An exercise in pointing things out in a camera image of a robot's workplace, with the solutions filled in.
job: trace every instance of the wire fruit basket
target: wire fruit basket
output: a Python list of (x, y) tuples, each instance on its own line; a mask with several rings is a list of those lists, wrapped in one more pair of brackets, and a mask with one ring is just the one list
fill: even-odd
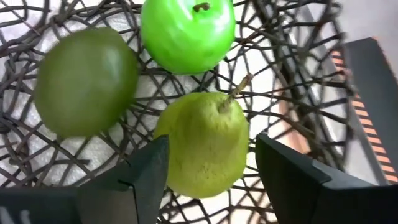
[[(0, 186), (79, 186), (150, 142), (161, 111), (175, 99), (199, 91), (230, 93), (248, 73), (254, 75), (252, 83), (237, 97), (251, 126), (244, 175), (225, 193), (203, 200), (166, 189), (158, 223), (275, 223), (252, 152), (259, 133), (343, 170), (353, 90), (346, 71), (329, 64), (332, 52), (343, 51), (336, 22), (340, 5), (331, 0), (233, 3), (236, 38), (224, 60), (204, 74), (176, 76), (159, 67), (142, 45), (142, 2), (0, 0)], [(305, 16), (311, 5), (322, 11), (312, 21)], [(117, 30), (138, 55), (135, 102), (98, 136), (60, 139), (34, 106), (37, 68), (62, 37), (105, 26)], [(323, 37), (322, 29), (332, 29), (333, 35)]]

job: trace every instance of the green fruit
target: green fruit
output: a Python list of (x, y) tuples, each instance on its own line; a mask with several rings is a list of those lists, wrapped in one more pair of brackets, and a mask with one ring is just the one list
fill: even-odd
[(63, 138), (110, 128), (129, 106), (137, 60), (111, 28), (81, 30), (63, 38), (43, 59), (34, 100), (44, 125)]
[(168, 134), (170, 160), (167, 185), (192, 198), (228, 190), (246, 165), (248, 122), (236, 100), (222, 93), (191, 93), (161, 114), (155, 137)]
[(216, 66), (231, 48), (235, 26), (231, 0), (146, 0), (141, 10), (147, 51), (176, 74), (197, 74)]

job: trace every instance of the pear stem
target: pear stem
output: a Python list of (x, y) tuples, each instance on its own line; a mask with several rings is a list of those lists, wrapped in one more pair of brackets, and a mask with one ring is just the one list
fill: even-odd
[(228, 95), (228, 98), (224, 100), (218, 107), (218, 112), (219, 113), (225, 113), (228, 111), (228, 108), (232, 102), (233, 99), (235, 99), (236, 95), (238, 95), (242, 90), (250, 83), (250, 81), (253, 79), (253, 75), (248, 73), (239, 83), (239, 85), (232, 91), (231, 94)]

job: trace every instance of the apple stem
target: apple stem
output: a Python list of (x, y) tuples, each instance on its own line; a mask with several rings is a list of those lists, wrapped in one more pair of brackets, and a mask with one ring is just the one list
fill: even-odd
[(193, 10), (195, 12), (199, 12), (200, 9), (207, 11), (210, 9), (210, 4), (208, 4), (207, 2), (204, 2), (204, 3), (197, 4), (193, 7)]

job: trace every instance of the black object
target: black object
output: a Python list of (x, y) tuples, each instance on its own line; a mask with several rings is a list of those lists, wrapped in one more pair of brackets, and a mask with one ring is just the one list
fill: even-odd
[(398, 223), (398, 185), (372, 185), (266, 135), (256, 162), (279, 224)]
[(0, 189), (0, 223), (153, 224), (168, 161), (161, 136), (80, 187)]
[(380, 183), (398, 184), (398, 139), (393, 134), (398, 127), (397, 80), (376, 39), (347, 43), (345, 52), (346, 64), (358, 89), (353, 100), (361, 102), (354, 105), (356, 119), (363, 127), (357, 128), (357, 135), (374, 173), (384, 179)]

